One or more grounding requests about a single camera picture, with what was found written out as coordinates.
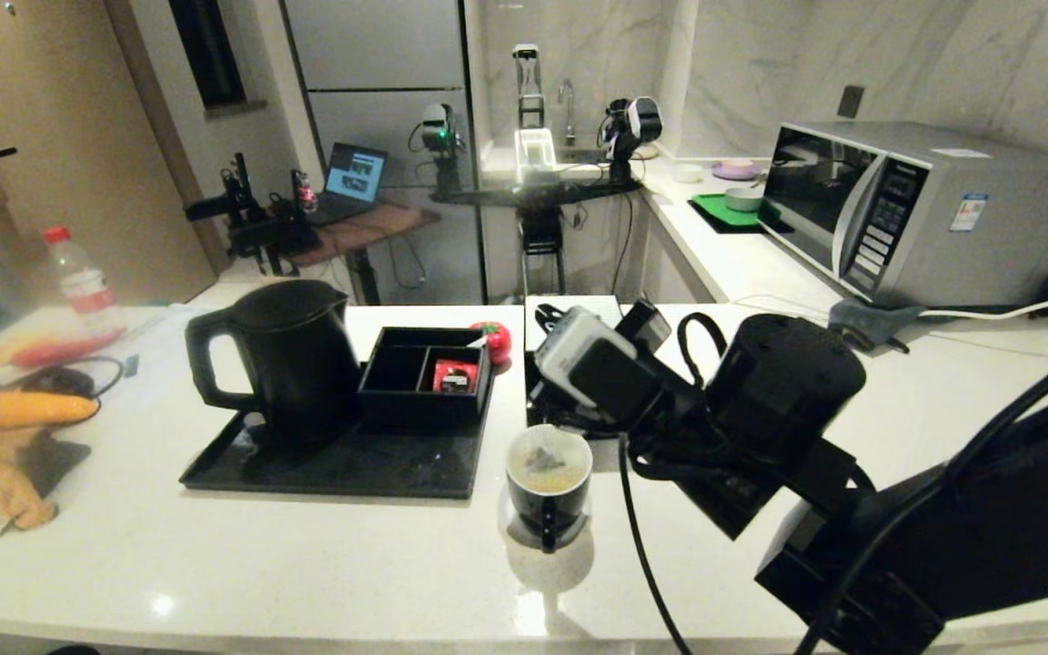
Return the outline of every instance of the faucet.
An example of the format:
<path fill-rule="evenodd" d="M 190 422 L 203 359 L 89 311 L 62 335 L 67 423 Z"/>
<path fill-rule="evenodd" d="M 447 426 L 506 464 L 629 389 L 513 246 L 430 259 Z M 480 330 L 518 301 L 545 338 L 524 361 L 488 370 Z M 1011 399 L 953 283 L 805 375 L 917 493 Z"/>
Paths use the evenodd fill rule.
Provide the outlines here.
<path fill-rule="evenodd" d="M 561 88 L 556 90 L 558 105 L 565 103 L 565 95 L 569 96 L 569 117 L 565 119 L 565 146 L 574 146 L 576 145 L 576 129 L 573 129 L 573 115 L 576 111 L 576 104 L 574 102 L 573 83 L 569 82 L 567 78 L 562 80 Z"/>

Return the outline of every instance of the refrigerator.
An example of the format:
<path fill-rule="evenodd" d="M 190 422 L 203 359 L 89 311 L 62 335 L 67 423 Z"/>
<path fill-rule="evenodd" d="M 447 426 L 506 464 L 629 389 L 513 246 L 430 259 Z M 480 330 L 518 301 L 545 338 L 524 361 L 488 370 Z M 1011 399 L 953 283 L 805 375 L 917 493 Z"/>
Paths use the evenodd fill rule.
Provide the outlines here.
<path fill-rule="evenodd" d="M 428 105 L 451 105 L 474 144 L 459 0 L 284 0 L 309 119 L 325 167 L 336 141 L 384 150 L 378 199 L 440 221 L 367 248 L 381 304 L 486 302 L 477 208 L 434 203 L 431 155 L 411 152 Z M 421 148 L 419 133 L 411 140 Z M 460 160 L 472 188 L 475 154 Z"/>

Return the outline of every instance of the green tray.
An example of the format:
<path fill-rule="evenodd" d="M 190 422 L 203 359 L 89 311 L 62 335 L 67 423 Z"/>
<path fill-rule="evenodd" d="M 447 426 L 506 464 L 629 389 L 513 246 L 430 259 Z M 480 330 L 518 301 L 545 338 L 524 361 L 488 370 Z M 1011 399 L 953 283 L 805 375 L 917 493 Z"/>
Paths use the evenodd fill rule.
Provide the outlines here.
<path fill-rule="evenodd" d="M 727 208 L 727 195 L 701 194 L 690 199 L 690 206 L 699 213 L 715 232 L 722 235 L 762 235 L 758 211 L 733 211 Z"/>

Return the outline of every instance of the black cup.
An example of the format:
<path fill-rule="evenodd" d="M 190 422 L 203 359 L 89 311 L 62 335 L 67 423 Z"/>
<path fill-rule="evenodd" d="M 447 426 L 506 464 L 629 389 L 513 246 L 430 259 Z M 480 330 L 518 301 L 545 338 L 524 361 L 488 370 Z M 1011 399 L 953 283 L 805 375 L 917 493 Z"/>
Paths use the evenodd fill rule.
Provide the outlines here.
<path fill-rule="evenodd" d="M 556 486 L 538 486 L 542 477 L 527 473 L 528 457 L 548 449 L 569 472 Z M 521 522 L 541 539 L 541 550 L 554 552 L 558 540 L 576 525 L 590 493 L 593 452 L 585 438 L 548 424 L 524 431 L 507 449 L 507 495 Z"/>
<path fill-rule="evenodd" d="M 192 381 L 206 405 L 261 411 L 270 434 L 288 442 L 331 439 L 354 427 L 362 371 L 346 335 L 347 296 L 315 279 L 263 286 L 228 309 L 189 322 Z M 217 388 L 209 344 L 237 343 L 252 394 Z"/>

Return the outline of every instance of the microwave oven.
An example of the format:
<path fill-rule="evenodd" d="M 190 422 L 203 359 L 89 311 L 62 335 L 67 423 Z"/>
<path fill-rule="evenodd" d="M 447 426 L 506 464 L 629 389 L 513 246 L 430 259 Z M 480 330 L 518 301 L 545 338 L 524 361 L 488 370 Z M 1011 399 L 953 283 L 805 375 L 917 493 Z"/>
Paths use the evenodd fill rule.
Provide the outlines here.
<path fill-rule="evenodd" d="M 783 124 L 758 218 L 874 306 L 1022 306 L 1048 280 L 1048 154 L 914 123 Z"/>

